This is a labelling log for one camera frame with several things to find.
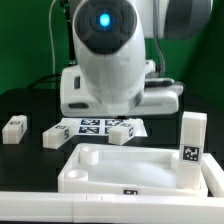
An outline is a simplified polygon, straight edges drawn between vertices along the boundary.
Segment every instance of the white block with marker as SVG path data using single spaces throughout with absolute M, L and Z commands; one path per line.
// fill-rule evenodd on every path
M 13 116 L 2 129 L 3 144 L 19 144 L 27 130 L 27 117 Z
M 136 135 L 141 125 L 143 125 L 141 119 L 125 120 L 109 130 L 109 143 L 123 145 Z
M 43 133 L 43 147 L 58 149 L 65 142 L 71 139 L 78 132 L 78 122 L 63 118 L 60 123 L 56 124 Z
M 207 114 L 184 112 L 181 128 L 177 188 L 200 187 Z

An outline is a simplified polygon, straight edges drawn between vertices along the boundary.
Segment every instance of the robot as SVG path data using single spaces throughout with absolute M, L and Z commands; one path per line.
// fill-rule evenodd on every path
M 183 85 L 146 60 L 145 38 L 187 39 L 209 20 L 212 0 L 73 0 L 78 65 L 62 73 L 65 116 L 131 116 L 178 111 Z

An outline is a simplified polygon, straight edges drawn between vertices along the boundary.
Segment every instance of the black tabletop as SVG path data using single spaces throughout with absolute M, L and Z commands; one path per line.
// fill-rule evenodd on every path
M 142 116 L 148 137 L 135 137 L 126 146 L 178 149 L 183 111 L 205 112 L 208 124 L 205 152 L 224 167 L 224 114 L 200 97 L 185 93 L 173 115 Z M 3 145 L 0 137 L 0 191 L 57 192 L 57 176 L 79 143 L 108 144 L 107 136 L 74 136 L 57 150 L 43 148 L 42 133 L 58 122 L 58 90 L 15 89 L 0 96 L 0 128 L 15 115 L 26 115 L 28 129 L 20 144 Z

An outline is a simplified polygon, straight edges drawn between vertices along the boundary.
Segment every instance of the blue light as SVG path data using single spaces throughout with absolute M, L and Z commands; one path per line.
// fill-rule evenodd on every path
M 100 25 L 103 27 L 107 27 L 110 25 L 110 16 L 106 13 L 100 16 Z

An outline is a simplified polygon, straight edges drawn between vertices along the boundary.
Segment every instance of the green wall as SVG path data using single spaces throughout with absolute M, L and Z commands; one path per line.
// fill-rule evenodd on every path
M 24 88 L 52 73 L 48 11 L 52 0 L 0 1 L 0 94 Z M 224 1 L 214 0 L 208 26 L 187 41 L 161 41 L 167 77 L 186 83 L 224 111 Z M 63 12 L 57 3 L 53 11 L 56 71 L 68 64 L 67 31 Z M 147 58 L 157 62 L 152 40 L 146 40 Z

